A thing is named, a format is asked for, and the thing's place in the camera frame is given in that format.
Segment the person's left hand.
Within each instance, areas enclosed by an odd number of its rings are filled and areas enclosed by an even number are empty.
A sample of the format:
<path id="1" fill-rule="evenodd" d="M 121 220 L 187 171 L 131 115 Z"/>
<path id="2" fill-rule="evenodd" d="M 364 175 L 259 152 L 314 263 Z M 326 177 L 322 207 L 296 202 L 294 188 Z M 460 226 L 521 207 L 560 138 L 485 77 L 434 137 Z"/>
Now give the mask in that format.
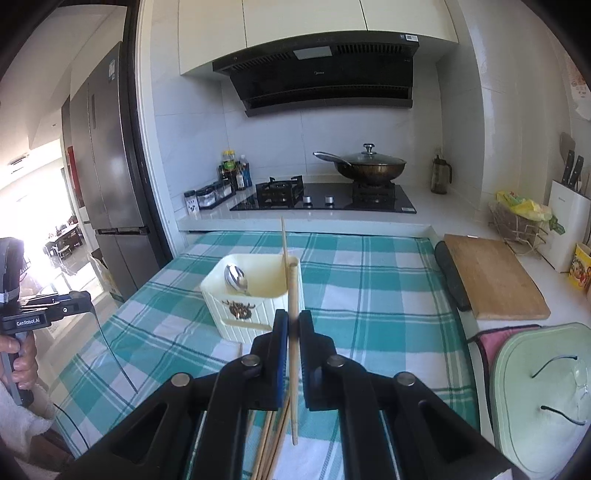
<path id="1" fill-rule="evenodd" d="M 0 350 L 2 353 L 17 355 L 10 374 L 11 379 L 20 390 L 30 390 L 38 379 L 37 348 L 34 334 L 28 332 L 23 342 L 8 336 L 1 336 Z"/>

